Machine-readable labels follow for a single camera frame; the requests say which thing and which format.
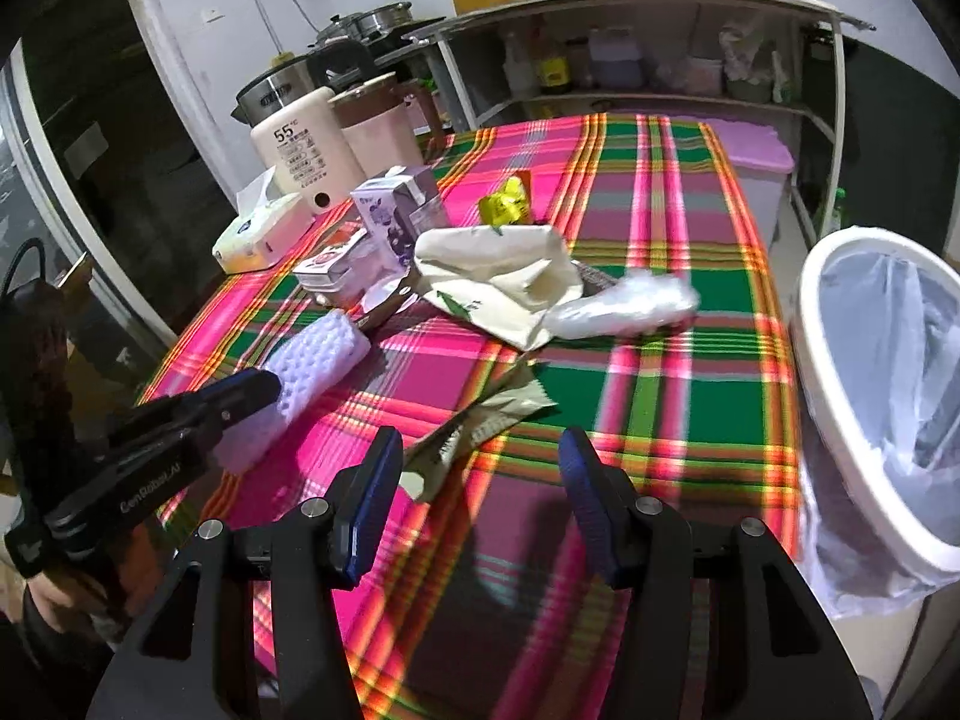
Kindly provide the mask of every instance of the yellow wrapper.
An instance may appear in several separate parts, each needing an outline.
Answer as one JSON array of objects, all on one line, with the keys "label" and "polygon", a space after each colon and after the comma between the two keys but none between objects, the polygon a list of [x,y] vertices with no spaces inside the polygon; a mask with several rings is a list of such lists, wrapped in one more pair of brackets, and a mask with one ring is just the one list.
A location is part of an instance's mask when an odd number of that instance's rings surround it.
[{"label": "yellow wrapper", "polygon": [[533,224],[530,210],[530,171],[518,170],[493,194],[477,202],[483,224]]}]

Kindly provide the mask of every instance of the silver bolt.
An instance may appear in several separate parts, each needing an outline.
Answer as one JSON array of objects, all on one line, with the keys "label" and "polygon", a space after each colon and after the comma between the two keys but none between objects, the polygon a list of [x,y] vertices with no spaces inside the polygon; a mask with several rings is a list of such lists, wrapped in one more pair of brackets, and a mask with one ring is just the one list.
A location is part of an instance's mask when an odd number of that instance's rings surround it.
[{"label": "silver bolt", "polygon": [[200,523],[200,527],[197,528],[200,538],[217,538],[223,531],[224,523],[220,522],[219,519],[208,519],[206,522]]},{"label": "silver bolt", "polygon": [[301,513],[305,517],[320,517],[326,514],[329,508],[330,504],[323,498],[310,498],[301,503]]},{"label": "silver bolt", "polygon": [[637,512],[641,514],[659,514],[664,510],[664,504],[659,501],[659,498],[651,497],[650,495],[644,495],[642,498],[637,498]]},{"label": "silver bolt", "polygon": [[744,517],[740,522],[740,529],[747,533],[747,536],[763,536],[767,526],[756,517]]}]

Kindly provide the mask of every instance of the person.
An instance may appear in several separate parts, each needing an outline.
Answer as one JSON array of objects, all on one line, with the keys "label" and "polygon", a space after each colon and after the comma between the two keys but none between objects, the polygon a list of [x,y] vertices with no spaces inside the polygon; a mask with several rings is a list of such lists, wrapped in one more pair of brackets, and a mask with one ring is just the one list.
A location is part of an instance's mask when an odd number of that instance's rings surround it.
[{"label": "person", "polygon": [[[143,610],[161,577],[160,559],[145,525],[114,545],[124,611]],[[98,630],[107,607],[102,589],[70,568],[52,568],[27,581],[22,619],[0,613],[0,718],[82,720],[122,631]]]}]

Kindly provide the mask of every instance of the clear plastic bag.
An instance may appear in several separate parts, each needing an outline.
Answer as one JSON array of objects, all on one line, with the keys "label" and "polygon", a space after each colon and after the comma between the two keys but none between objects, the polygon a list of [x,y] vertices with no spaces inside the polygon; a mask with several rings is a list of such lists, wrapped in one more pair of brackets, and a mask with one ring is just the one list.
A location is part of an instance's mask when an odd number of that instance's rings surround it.
[{"label": "clear plastic bag", "polygon": [[544,317],[544,328],[568,341],[637,336],[692,317],[699,304],[697,290],[679,276],[630,269],[598,295],[551,308]]},{"label": "clear plastic bag", "polygon": [[[913,263],[860,252],[824,270],[820,305],[875,462],[925,528],[960,545],[960,303]],[[896,562],[844,492],[812,423],[803,425],[802,482],[802,570],[828,613],[889,613],[945,584]]]}]

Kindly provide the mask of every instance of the plaid tablecloth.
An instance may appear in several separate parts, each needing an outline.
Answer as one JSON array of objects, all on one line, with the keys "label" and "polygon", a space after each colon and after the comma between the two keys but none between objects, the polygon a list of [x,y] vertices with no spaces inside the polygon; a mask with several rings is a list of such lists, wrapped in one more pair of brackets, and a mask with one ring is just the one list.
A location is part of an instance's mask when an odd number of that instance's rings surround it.
[{"label": "plaid tablecloth", "polygon": [[[589,574],[556,463],[560,431],[582,425],[605,463],[688,517],[762,517],[797,538],[796,392],[766,254],[705,125],[594,115],[452,137],[436,165],[454,223],[518,167],[534,210],[573,255],[611,274],[683,274],[702,303],[683,333],[635,343],[551,343],[539,379],[558,407],[455,467],[430,506],[399,493],[376,565],[337,613],[367,717],[592,718],[624,601]],[[171,351],[146,396],[193,389],[257,365],[318,317],[284,266],[227,281]],[[243,478],[218,473],[162,512],[186,536],[201,517],[269,521],[323,493],[376,428],[414,442],[478,394],[515,351],[421,301]],[[270,595],[256,647],[272,660]]]}]

